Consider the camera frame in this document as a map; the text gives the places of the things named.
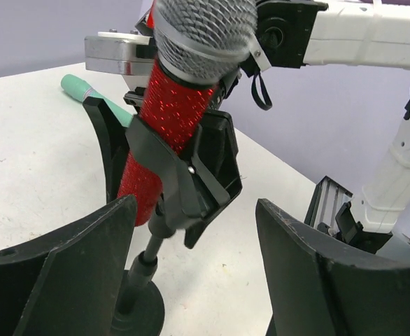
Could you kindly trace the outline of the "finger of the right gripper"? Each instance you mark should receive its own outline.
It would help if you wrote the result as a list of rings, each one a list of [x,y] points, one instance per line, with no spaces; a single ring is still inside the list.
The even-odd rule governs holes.
[[[102,98],[87,97],[83,102],[83,108],[99,142],[106,180],[106,202],[109,203],[118,196],[129,152],[125,128]]]

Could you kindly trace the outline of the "black mic stand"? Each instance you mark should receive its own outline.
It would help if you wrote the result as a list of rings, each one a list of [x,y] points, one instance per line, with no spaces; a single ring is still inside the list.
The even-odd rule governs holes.
[[[127,138],[136,161],[155,173],[162,182],[149,220],[151,238],[123,274],[111,324],[111,335],[159,335],[164,324],[164,301],[152,278],[157,254],[165,239],[186,230],[199,218],[199,201],[191,173],[194,171],[139,117],[129,126]]]

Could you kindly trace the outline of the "teal microphone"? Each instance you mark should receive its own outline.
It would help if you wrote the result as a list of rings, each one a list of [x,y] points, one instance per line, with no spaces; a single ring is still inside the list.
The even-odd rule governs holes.
[[[85,80],[73,74],[67,74],[61,79],[60,86],[68,96],[80,103],[83,103],[88,97],[103,99],[123,127],[130,125],[133,114],[97,92]]]

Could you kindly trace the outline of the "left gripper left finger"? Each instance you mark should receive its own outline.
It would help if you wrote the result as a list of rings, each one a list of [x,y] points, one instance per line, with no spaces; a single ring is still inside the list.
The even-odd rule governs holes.
[[[107,335],[135,216],[122,197],[0,250],[0,335]]]

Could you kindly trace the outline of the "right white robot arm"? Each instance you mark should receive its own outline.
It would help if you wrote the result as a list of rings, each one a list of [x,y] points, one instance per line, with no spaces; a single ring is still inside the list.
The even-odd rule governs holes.
[[[271,117],[243,131],[311,179],[353,191],[367,232],[399,232],[410,203],[410,1],[259,1],[257,37],[271,70]]]

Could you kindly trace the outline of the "aluminium frame rail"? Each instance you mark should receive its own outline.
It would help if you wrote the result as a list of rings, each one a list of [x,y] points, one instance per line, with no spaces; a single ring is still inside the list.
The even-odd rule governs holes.
[[[342,243],[392,260],[410,261],[410,239],[400,232],[368,232],[351,213],[353,193],[324,177],[315,187],[304,223]]]

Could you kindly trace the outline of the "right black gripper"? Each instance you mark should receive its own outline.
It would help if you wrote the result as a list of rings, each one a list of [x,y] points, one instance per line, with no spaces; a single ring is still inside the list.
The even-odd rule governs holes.
[[[239,69],[224,76],[216,88],[210,109],[218,109],[239,83]],[[146,89],[136,87],[123,99],[126,104],[142,107]],[[236,161],[239,152],[230,114],[207,110],[199,122],[195,135],[183,151],[183,158],[194,171],[192,181],[199,201],[199,218],[185,230],[184,245],[193,249],[208,225],[239,195],[241,175]]]

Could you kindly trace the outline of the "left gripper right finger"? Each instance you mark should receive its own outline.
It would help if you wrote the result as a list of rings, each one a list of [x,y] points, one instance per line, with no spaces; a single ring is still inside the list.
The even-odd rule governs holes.
[[[410,263],[337,241],[267,199],[255,217],[268,335],[410,335]]]

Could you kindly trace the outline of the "red glitter microphone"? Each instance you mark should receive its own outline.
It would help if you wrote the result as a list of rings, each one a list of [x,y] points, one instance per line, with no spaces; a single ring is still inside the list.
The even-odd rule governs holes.
[[[202,119],[219,80],[249,56],[254,1],[155,1],[157,46],[138,114],[175,153]]]

